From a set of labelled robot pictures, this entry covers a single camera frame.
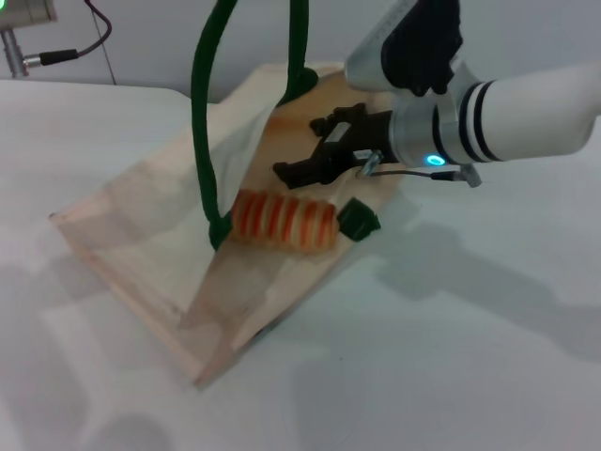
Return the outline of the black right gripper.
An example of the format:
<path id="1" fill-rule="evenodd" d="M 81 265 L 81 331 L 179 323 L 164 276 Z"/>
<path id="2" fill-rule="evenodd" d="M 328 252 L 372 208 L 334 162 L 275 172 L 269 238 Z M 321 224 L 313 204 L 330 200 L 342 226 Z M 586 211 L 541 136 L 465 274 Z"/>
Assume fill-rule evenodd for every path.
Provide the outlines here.
<path id="1" fill-rule="evenodd" d="M 309 122 L 320 142 L 310 158 L 296 163 L 275 163 L 274 173 L 289 190 L 314 184 L 329 185 L 344 172 L 364 166 L 372 153 L 382 163 L 397 163 L 390 143 L 392 112 L 368 114 L 365 103 L 336 107 L 326 117 Z"/>

